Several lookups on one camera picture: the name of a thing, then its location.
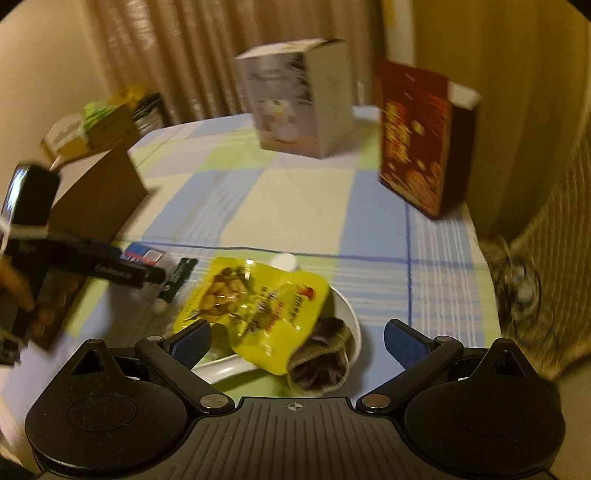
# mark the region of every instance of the peanut package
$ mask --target peanut package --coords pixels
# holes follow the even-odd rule
[[[197,319],[219,323],[234,352],[274,375],[285,375],[292,355],[312,335],[329,290],[323,277],[302,270],[215,258],[173,331]]]

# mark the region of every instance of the metal screw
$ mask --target metal screw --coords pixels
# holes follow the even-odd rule
[[[375,410],[378,408],[386,408],[388,405],[390,405],[390,399],[386,395],[372,393],[371,395],[364,396],[361,399],[361,403],[367,408]]]
[[[217,410],[224,408],[228,404],[228,397],[217,393],[210,393],[201,397],[199,402],[208,410]]]

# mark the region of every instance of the white cardboard box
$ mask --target white cardboard box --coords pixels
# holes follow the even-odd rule
[[[297,40],[236,57],[261,147],[325,157],[353,129],[353,84],[342,40]]]

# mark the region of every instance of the beige curtain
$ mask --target beige curtain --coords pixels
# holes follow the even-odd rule
[[[233,58],[301,38],[349,43],[356,101],[373,101],[381,54],[371,0],[86,0],[111,88],[143,83],[163,94],[174,122],[245,112]]]
[[[467,203],[481,237],[510,240],[576,144],[589,22],[567,0],[413,0],[417,66],[480,91]]]

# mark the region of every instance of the red cardboard box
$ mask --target red cardboard box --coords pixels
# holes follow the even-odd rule
[[[466,194],[480,95],[443,75],[385,59],[378,81],[380,182],[439,218]]]

